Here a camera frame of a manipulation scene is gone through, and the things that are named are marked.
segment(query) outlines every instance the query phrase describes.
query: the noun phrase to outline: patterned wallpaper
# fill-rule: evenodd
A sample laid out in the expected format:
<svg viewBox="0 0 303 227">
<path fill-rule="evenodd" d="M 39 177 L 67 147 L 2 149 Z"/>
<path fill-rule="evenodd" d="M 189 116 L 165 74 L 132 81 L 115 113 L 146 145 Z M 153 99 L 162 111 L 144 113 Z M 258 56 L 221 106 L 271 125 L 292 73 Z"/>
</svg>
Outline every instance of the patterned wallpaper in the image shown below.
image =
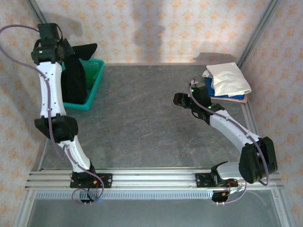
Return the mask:
<svg viewBox="0 0 303 227">
<path fill-rule="evenodd" d="M 36 26 L 24 0 L 1 0 L 0 27 L 9 24 Z M 32 64 L 35 32 L 12 28 L 0 36 L 3 48 L 14 58 Z M 0 226 L 14 221 L 28 174 L 45 139 L 35 129 L 40 114 L 38 74 L 12 63 L 0 53 Z"/>
<path fill-rule="evenodd" d="M 279 172 L 303 226 L 303 2 L 283 0 L 243 74 L 257 128 L 273 139 Z"/>
<path fill-rule="evenodd" d="M 238 61 L 270 0 L 37 0 L 71 44 L 106 63 Z"/>
</svg>

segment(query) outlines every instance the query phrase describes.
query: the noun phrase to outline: plastic basket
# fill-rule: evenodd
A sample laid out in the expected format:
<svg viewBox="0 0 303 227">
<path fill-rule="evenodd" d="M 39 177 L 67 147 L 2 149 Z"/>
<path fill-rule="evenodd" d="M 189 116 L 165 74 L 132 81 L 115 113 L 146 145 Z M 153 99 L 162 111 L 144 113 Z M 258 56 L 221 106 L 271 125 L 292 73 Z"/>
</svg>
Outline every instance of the plastic basket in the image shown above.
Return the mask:
<svg viewBox="0 0 303 227">
<path fill-rule="evenodd" d="M 104 67 L 104 61 L 91 58 L 88 61 L 80 60 L 83 67 L 85 74 L 87 74 L 90 70 L 98 70 L 98 75 L 96 77 L 96 81 L 92 87 L 92 89 L 88 89 L 88 98 L 84 104 L 73 104 L 73 103 L 63 103 L 65 108 L 77 109 L 77 110 L 89 110 L 90 106 L 93 102 L 97 89 L 99 87 L 100 81 L 102 79 L 102 71 Z"/>
</svg>

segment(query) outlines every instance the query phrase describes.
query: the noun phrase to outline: teal basket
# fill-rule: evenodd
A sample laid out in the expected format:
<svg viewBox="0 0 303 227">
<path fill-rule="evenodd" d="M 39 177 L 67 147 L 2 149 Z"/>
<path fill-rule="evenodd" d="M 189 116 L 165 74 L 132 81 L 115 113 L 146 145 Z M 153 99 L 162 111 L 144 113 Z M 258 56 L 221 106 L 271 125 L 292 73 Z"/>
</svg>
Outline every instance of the teal basket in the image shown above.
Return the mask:
<svg viewBox="0 0 303 227">
<path fill-rule="evenodd" d="M 85 71 L 86 77 L 90 73 L 97 73 L 96 81 L 94 82 L 94 85 L 92 86 L 92 89 L 88 89 L 88 98 L 84 104 L 73 104 L 73 103 L 63 103 L 65 108 L 71 108 L 71 109 L 77 109 L 77 110 L 89 110 L 90 106 L 93 102 L 93 99 L 95 97 L 95 94 L 97 92 L 97 89 L 99 87 L 100 81 L 102 79 L 102 71 L 104 67 L 104 61 L 91 58 L 88 61 L 80 60 Z"/>
</svg>

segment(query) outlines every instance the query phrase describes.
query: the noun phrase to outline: white towel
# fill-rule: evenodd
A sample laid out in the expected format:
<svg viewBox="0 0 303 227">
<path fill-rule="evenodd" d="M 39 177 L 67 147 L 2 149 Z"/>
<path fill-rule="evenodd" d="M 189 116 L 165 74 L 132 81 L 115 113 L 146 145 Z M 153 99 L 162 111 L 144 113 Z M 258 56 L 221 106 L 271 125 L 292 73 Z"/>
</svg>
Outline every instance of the white towel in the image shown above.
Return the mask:
<svg viewBox="0 0 303 227">
<path fill-rule="evenodd" d="M 207 65 L 203 77 L 212 78 L 215 96 L 237 96 L 251 92 L 250 85 L 236 63 Z"/>
</svg>

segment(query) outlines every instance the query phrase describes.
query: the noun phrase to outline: gray tabletop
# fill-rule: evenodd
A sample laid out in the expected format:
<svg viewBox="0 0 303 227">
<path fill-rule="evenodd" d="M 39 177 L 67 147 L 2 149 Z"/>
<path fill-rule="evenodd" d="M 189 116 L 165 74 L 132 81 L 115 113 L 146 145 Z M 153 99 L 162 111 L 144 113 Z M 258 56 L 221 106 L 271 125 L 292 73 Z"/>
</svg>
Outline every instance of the gray tabletop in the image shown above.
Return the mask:
<svg viewBox="0 0 303 227">
<path fill-rule="evenodd" d="M 67 109 L 77 119 L 79 141 L 95 168 L 212 167 L 239 159 L 219 131 L 172 102 L 187 92 L 205 66 L 105 66 L 89 111 Z M 246 126 L 241 105 L 218 102 Z M 43 168 L 71 168 L 47 148 Z"/>
</svg>

